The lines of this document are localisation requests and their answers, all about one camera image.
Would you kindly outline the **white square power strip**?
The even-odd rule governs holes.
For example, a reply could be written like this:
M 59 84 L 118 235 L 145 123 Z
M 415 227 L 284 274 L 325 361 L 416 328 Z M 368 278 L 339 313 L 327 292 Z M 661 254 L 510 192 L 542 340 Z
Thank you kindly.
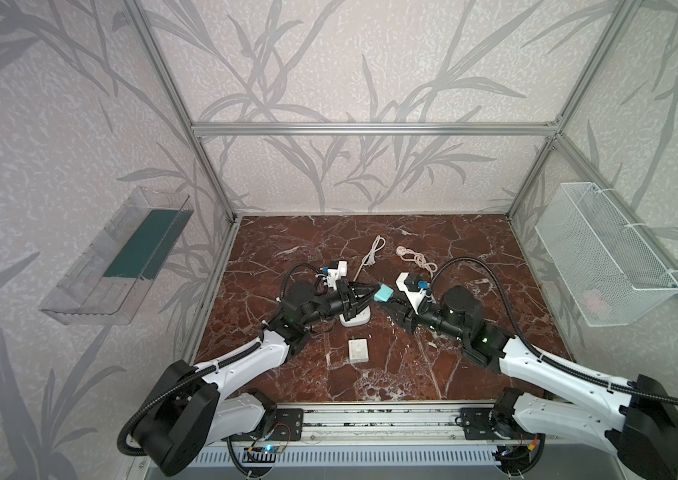
M 367 306 L 352 318 L 346 318 L 343 314 L 339 315 L 340 324 L 347 328 L 353 328 L 366 325 L 371 319 L 371 308 Z

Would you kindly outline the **white square plug adapter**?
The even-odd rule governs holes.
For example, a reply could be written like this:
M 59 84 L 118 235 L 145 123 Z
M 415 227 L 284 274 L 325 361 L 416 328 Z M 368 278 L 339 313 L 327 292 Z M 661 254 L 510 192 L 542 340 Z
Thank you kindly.
M 351 364 L 361 364 L 369 361 L 369 348 L 366 339 L 351 339 L 348 341 L 349 361 Z

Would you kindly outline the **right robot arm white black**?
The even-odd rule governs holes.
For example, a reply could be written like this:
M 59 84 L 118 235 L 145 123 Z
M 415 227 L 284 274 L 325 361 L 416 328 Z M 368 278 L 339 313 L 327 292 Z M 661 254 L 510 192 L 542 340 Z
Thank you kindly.
M 497 398 L 488 427 L 501 438 L 531 435 L 535 449 L 557 436 L 616 457 L 643 479 L 678 477 L 678 398 L 641 375 L 630 381 L 580 366 L 534 346 L 522 333 L 501 281 L 483 261 L 471 258 L 492 280 L 513 329 L 487 322 L 472 292 L 457 285 L 440 300 L 434 281 L 402 273 L 374 299 L 409 333 L 418 327 L 451 337 L 473 364 L 533 384 L 539 397 L 507 388 Z

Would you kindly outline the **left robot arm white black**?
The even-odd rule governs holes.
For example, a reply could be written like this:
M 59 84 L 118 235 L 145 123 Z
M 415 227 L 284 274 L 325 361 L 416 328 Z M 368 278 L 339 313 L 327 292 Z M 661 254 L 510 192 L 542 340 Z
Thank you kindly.
M 121 428 L 117 450 L 147 456 L 164 475 L 173 476 L 209 443 L 266 430 L 274 404 L 261 393 L 241 393 L 240 388 L 295 357 L 310 341 L 311 325 L 350 317 L 391 295 L 383 284 L 345 279 L 324 293 L 310 282 L 293 284 L 250 342 L 196 365 L 184 360 L 169 365 Z

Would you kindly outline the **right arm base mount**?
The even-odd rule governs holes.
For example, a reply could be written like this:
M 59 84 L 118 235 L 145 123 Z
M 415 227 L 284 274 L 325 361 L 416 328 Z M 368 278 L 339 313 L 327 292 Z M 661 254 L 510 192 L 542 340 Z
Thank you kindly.
M 520 427 L 511 417 L 494 408 L 466 407 L 459 410 L 455 423 L 466 440 L 521 441 L 531 443 L 537 435 Z

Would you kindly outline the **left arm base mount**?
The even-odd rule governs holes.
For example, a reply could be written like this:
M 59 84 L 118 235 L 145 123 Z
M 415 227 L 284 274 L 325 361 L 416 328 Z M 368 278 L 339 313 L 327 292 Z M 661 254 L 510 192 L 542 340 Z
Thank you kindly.
M 263 419 L 251 432 L 241 434 L 246 440 L 298 441 L 304 427 L 305 411 L 301 408 L 276 408 L 266 411 Z

